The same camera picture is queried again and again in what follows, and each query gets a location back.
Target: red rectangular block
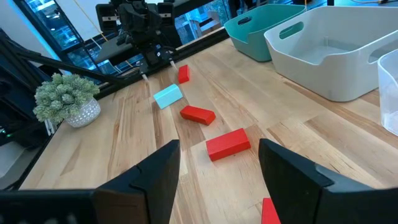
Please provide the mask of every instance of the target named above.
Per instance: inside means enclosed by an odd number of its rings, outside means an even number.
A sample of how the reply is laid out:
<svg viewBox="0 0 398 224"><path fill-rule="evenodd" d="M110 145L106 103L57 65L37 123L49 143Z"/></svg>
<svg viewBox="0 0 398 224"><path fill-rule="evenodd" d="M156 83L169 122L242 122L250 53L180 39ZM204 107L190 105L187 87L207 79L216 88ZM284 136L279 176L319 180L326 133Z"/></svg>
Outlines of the red rectangular block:
<svg viewBox="0 0 398 224"><path fill-rule="evenodd" d="M190 74L189 66L188 65L181 66L180 69L178 70L178 82L181 84L189 81L189 74Z"/></svg>
<svg viewBox="0 0 398 224"><path fill-rule="evenodd" d="M280 224L278 213L275 210L271 198L262 201L262 224Z"/></svg>
<svg viewBox="0 0 398 224"><path fill-rule="evenodd" d="M214 112L189 105L184 107L184 109L180 111L180 114L184 119L196 121L205 125L209 125L216 119L216 114L214 114Z"/></svg>
<svg viewBox="0 0 398 224"><path fill-rule="evenodd" d="M216 161L249 149L251 146L244 129L241 128L207 141L206 147L210 159Z"/></svg>

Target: teal plastic bin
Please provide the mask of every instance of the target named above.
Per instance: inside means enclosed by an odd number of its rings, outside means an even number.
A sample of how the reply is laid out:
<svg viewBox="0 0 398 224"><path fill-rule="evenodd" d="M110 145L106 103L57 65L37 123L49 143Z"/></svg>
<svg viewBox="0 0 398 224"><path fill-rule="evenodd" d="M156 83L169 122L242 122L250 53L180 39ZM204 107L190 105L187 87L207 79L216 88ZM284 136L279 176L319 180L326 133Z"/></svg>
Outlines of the teal plastic bin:
<svg viewBox="0 0 398 224"><path fill-rule="evenodd" d="M226 22L235 48L259 62L271 60L264 33L305 11L305 6L266 4ZM293 30L283 30L281 36Z"/></svg>

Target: wooden table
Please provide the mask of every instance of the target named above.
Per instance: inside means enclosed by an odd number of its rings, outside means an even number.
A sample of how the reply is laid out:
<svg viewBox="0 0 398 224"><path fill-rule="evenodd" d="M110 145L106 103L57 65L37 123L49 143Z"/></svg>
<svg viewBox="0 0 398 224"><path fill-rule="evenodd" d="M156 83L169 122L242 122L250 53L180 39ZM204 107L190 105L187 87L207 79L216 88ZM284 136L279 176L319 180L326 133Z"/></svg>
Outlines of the wooden table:
<svg viewBox="0 0 398 224"><path fill-rule="evenodd" d="M239 53L229 39L178 63L184 64L191 80L180 85L183 99L160 110L152 97L177 83L171 68L103 98L94 123L61 125L22 188L95 188L178 138L171 223L260 223L269 196L257 158L260 138L372 187L398 185L398 138L380 125L377 90L347 103L328 101L277 74L272 63ZM213 110L216 120L204 126L182 119L188 104ZM238 128L252 148L211 162L205 141Z"/></svg>

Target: light blue block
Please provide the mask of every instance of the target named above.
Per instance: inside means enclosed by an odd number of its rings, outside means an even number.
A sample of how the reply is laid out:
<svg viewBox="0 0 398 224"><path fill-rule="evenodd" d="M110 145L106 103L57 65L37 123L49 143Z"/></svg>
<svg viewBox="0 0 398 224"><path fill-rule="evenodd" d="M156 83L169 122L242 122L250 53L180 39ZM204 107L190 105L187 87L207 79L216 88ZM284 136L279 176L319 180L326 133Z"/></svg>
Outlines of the light blue block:
<svg viewBox="0 0 398 224"><path fill-rule="evenodd" d="M176 84L173 84L167 87L166 89L156 93L154 95L154 98L159 107L163 109L166 106L181 99L182 93L180 91L180 88Z"/></svg>

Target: green succulent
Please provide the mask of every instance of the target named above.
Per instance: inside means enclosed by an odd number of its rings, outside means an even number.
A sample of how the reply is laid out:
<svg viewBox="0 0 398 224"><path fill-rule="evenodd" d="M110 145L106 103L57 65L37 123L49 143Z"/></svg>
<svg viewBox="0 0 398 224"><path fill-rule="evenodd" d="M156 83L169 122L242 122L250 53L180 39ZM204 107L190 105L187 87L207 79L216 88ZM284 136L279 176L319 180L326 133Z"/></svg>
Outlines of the green succulent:
<svg viewBox="0 0 398 224"><path fill-rule="evenodd" d="M54 124L75 116L81 106L99 93L100 89L92 81L78 75L54 74L52 82L43 82L36 89L36 104L33 112L39 121L51 120Z"/></svg>

